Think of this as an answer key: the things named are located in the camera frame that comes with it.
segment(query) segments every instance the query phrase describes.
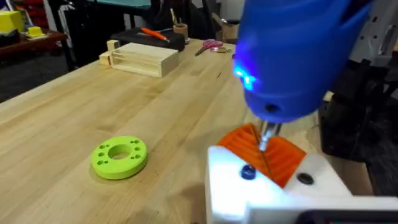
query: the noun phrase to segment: green ring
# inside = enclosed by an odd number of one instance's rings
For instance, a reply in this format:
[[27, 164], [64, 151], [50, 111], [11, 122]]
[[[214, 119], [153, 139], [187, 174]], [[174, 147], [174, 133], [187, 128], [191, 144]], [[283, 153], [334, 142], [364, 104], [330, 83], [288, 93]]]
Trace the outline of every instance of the green ring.
[[[112, 159], [115, 155], [127, 155], [122, 159]], [[111, 138], [97, 146], [91, 155], [91, 165], [102, 178], [119, 180], [141, 171], [147, 164], [147, 147], [134, 136]]]

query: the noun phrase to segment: yellow object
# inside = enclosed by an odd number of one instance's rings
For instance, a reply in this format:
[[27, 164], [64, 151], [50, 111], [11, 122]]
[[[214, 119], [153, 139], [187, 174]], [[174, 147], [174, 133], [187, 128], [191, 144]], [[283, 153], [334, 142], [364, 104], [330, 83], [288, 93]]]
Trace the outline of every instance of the yellow object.
[[91, 155], [95, 172], [105, 179], [130, 177], [147, 164], [147, 147], [134, 136], [120, 136], [102, 142]]
[[24, 27], [24, 21], [20, 12], [0, 12], [0, 32], [8, 33], [12, 29], [18, 29], [19, 32], [23, 32]]
[[44, 35], [42, 32], [42, 29], [37, 26], [28, 27], [27, 31], [29, 33], [29, 37], [40, 37], [40, 36]]

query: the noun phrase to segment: wooden block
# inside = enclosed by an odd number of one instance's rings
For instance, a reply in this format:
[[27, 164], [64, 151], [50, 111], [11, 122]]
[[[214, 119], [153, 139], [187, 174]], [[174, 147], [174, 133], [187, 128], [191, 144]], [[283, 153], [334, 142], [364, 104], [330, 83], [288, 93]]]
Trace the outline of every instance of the wooden block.
[[108, 40], [106, 45], [108, 46], [108, 50], [114, 50], [120, 47], [120, 42], [118, 40]]
[[99, 62], [102, 65], [111, 65], [111, 52], [107, 51], [99, 55]]
[[178, 65], [178, 50], [142, 44], [126, 44], [111, 53], [113, 68], [164, 77]]

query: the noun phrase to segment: drill bit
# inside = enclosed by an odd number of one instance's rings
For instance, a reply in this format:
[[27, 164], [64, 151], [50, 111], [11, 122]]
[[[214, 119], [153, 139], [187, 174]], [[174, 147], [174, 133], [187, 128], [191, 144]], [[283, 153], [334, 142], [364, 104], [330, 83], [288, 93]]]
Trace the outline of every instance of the drill bit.
[[[261, 125], [260, 125], [260, 131], [262, 131], [263, 126], [264, 126], [264, 122], [262, 121], [262, 122], [261, 122]], [[254, 134], [254, 137], [256, 137], [257, 145], [260, 146], [260, 139], [259, 139], [259, 136], [257, 135], [257, 131], [256, 131], [256, 130], [253, 130], [253, 133], [255, 133], [255, 134]], [[272, 176], [272, 171], [271, 171], [271, 169], [269, 168], [267, 158], [266, 158], [266, 156], [264, 155], [263, 152], [261, 152], [260, 154], [261, 154], [262, 160], [266, 163], [266, 167], [267, 167], [267, 170], [268, 170], [268, 172], [269, 172], [269, 178], [270, 178], [270, 180], [273, 181], [273, 180], [274, 180], [274, 177]]]
[[268, 139], [277, 136], [280, 131], [282, 124], [268, 122], [264, 134], [261, 136], [261, 142], [259, 145], [260, 151], [265, 151], [267, 149]]

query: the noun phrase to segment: orange handle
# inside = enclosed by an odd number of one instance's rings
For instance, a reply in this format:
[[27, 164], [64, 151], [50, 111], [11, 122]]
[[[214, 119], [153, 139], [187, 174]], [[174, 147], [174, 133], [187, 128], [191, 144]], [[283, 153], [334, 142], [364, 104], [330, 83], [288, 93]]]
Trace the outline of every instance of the orange handle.
[[160, 39], [160, 40], [165, 40], [165, 39], [167, 39], [167, 38], [166, 38], [165, 36], [163, 36], [162, 34], [156, 32], [156, 31], [150, 30], [150, 29], [148, 29], [148, 28], [141, 28], [141, 31], [142, 31], [143, 33], [145, 33], [145, 34], [153, 35], [154, 37], [156, 37], [156, 38], [158, 38], [158, 39]]

